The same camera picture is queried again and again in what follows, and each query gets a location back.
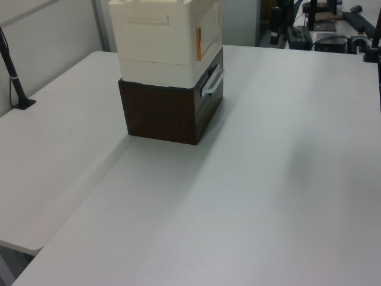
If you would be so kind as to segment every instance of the floor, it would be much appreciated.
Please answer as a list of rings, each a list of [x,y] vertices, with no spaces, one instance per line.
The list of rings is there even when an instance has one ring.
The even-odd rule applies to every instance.
[[[0,286],[11,286],[33,256],[0,246]]]

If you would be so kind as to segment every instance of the cream plastic container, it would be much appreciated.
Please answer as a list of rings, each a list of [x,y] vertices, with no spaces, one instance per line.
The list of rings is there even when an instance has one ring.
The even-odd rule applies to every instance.
[[[122,79],[193,88],[222,47],[221,0],[109,2]]]

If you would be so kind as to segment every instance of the drawer handle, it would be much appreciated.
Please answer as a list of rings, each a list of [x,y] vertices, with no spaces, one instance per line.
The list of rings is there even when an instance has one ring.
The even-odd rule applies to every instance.
[[[206,94],[212,94],[215,92],[220,85],[220,82],[224,78],[224,75],[225,69],[221,68],[220,65],[218,65],[202,89],[201,96],[204,97]]]

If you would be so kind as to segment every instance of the tabletop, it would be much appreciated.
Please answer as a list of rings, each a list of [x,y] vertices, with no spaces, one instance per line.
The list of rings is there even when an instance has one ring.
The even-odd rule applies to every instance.
[[[0,245],[37,254],[133,140],[117,66],[95,52],[0,118]]]
[[[377,65],[225,46],[224,67],[200,144],[136,138],[15,286],[381,284]]]

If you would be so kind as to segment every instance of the white wall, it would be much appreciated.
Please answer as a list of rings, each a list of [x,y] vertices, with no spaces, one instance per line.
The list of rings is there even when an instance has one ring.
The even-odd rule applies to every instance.
[[[115,37],[108,12],[110,0],[97,0],[101,25],[112,52],[116,52]],[[258,46],[261,0],[223,0],[223,44],[237,46]]]
[[[59,0],[3,31],[28,97],[91,52],[102,50],[91,0]],[[8,89],[9,75],[0,58],[0,117],[10,110]]]
[[[224,45],[258,46],[261,0],[223,0]]]

